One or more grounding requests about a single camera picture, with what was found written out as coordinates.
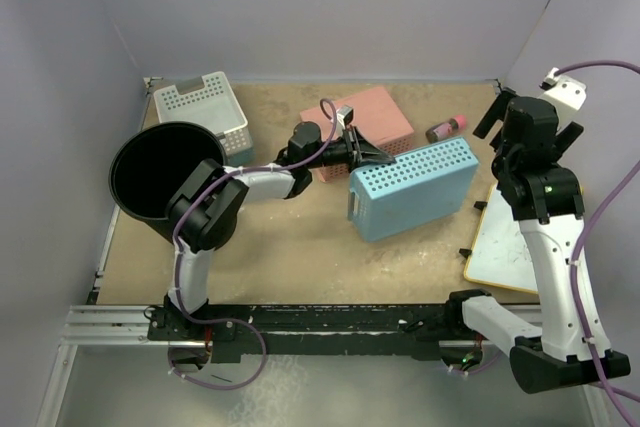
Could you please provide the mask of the light blue plastic basket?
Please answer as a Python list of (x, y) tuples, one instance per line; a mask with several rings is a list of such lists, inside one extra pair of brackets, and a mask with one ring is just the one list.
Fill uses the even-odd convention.
[(459, 211), (479, 161), (456, 137), (361, 167), (349, 177), (347, 218), (366, 242), (376, 242)]

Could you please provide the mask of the white plastic basket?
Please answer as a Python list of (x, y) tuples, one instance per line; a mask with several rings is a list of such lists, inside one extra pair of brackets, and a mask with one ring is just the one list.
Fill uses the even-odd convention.
[(252, 141), (248, 120), (222, 71), (160, 88), (153, 97), (160, 122), (200, 125), (224, 148), (229, 141)]

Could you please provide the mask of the large black bucket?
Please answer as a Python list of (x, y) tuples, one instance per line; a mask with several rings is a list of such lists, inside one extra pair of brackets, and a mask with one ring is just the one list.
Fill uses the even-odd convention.
[(189, 122), (164, 122), (130, 138), (114, 157), (109, 189), (127, 215), (145, 223), (164, 240), (173, 228), (165, 210), (201, 161), (224, 165), (227, 154), (208, 129)]

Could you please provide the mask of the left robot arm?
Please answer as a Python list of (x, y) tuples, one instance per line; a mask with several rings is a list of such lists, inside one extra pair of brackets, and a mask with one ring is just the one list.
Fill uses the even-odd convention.
[(202, 334), (206, 316), (207, 278), (214, 251), (233, 235), (237, 215), (246, 203), (288, 200), (299, 196), (312, 182), (311, 171), (344, 165), (352, 172), (360, 167), (389, 165), (395, 157), (365, 139), (355, 126), (322, 139), (314, 122), (301, 122), (274, 162), (257, 167), (214, 164), (202, 181), (188, 181), (195, 189), (178, 193), (168, 205), (174, 218), (172, 241), (174, 268), (168, 299), (176, 310), (171, 328), (184, 339)]

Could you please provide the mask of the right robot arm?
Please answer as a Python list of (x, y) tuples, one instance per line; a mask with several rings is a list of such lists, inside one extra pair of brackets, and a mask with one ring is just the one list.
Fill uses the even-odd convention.
[(583, 127), (560, 125), (560, 116), (586, 98), (573, 88), (565, 102), (503, 90), (476, 127), (485, 138), (493, 125), (491, 171), (511, 209), (533, 263), (542, 325), (536, 327), (500, 305), (488, 292), (458, 291), (445, 304), (445, 327), (456, 338), (473, 332), (509, 358), (512, 374), (528, 394), (625, 377), (627, 355), (612, 349), (595, 306), (582, 253), (584, 202), (576, 175), (559, 160)]

